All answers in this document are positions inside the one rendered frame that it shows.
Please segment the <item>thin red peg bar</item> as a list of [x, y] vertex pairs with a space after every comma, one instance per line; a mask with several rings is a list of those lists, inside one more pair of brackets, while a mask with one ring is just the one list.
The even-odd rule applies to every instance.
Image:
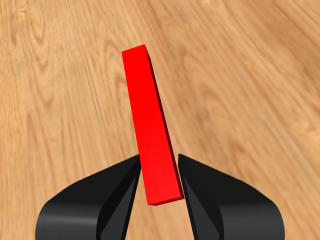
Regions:
[[145, 45], [122, 52], [147, 204], [184, 199], [160, 94]]

